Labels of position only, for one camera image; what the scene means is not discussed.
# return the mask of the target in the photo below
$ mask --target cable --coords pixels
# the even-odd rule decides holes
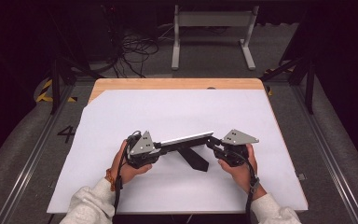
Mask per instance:
[[[239,154],[237,152],[234,152],[234,151],[228,150],[227,152],[229,154],[233,154],[233,155],[241,158],[248,165],[249,173],[251,175],[251,179],[250,179],[250,186],[251,187],[250,187],[249,193],[248,193],[248,200],[246,202],[245,213],[246,213],[246,223],[251,224],[252,223],[252,220],[251,220],[251,204],[252,204],[253,195],[254,195],[255,191],[257,190],[257,187],[258,187],[259,178],[255,174],[255,170],[254,170],[252,164],[249,162],[249,160],[247,158],[244,158],[241,154]]]
[[[115,207],[115,212],[117,211],[117,207],[118,207],[118,202],[120,200],[120,191],[123,188],[123,180],[121,178],[121,168],[127,163],[124,162],[124,157],[127,155],[128,151],[127,148],[128,146],[131,145],[131,142],[133,140],[135,140],[136,136],[140,136],[141,135],[141,131],[135,131],[132,135],[130,135],[127,140],[126,140],[126,146],[124,146],[123,149],[123,153],[121,154],[121,158],[120,158],[120,162],[118,164],[118,169],[117,169],[117,175],[116,175],[116,181],[115,181],[115,189],[116,189],[116,198],[115,198],[115,203],[114,203],[114,207]]]

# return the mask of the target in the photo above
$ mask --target human hand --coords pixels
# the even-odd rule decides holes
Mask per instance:
[[[249,162],[251,163],[255,174],[257,174],[257,161],[255,160],[255,152],[253,146],[251,144],[246,144],[246,148],[248,149],[249,154]],[[225,161],[219,160],[218,161],[222,169],[227,173],[231,174],[234,181],[240,186],[246,193],[249,194],[250,190],[250,181],[251,175],[249,172],[248,165],[244,163],[241,166],[231,167]],[[257,192],[254,194],[254,200],[265,195],[266,192],[264,191],[261,185],[258,186]]]
[[[124,140],[123,143],[121,144],[120,150],[118,151],[118,153],[116,154],[116,156],[112,162],[111,176],[115,180],[117,180],[117,170],[118,170],[118,166],[120,164],[121,155],[124,152],[124,147],[126,146],[126,144],[127,144],[127,141]],[[152,168],[152,164],[147,164],[143,167],[140,167],[139,169],[135,169],[132,166],[128,165],[126,163],[126,161],[127,161],[126,158],[124,158],[124,160],[123,160],[124,165],[122,165],[121,170],[120,170],[120,175],[121,175],[123,184],[130,182],[136,175],[144,174]]]

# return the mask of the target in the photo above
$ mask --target metal stand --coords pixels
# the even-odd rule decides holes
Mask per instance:
[[[255,26],[258,7],[252,11],[179,11],[175,6],[174,12],[174,43],[172,53],[172,70],[179,69],[180,26],[246,26],[246,36],[240,40],[243,55],[249,70],[255,70],[255,62],[249,50],[249,41]]]

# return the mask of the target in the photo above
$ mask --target white paper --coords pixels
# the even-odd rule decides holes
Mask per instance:
[[[308,210],[303,190],[263,90],[105,91],[83,111],[48,213],[66,213],[72,195],[93,187],[111,166],[122,141],[149,131],[154,142],[231,129],[258,138],[258,176],[281,206]],[[161,156],[145,175],[124,186],[118,214],[244,212],[247,195],[224,172],[213,152],[195,147],[210,163],[193,170],[178,152]]]

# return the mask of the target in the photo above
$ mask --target black strap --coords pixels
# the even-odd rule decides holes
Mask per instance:
[[[120,201],[120,191],[123,189],[123,180],[121,179],[121,175],[117,176],[117,180],[115,181],[115,191],[116,191],[116,198],[115,198],[115,213],[117,212],[118,201]]]

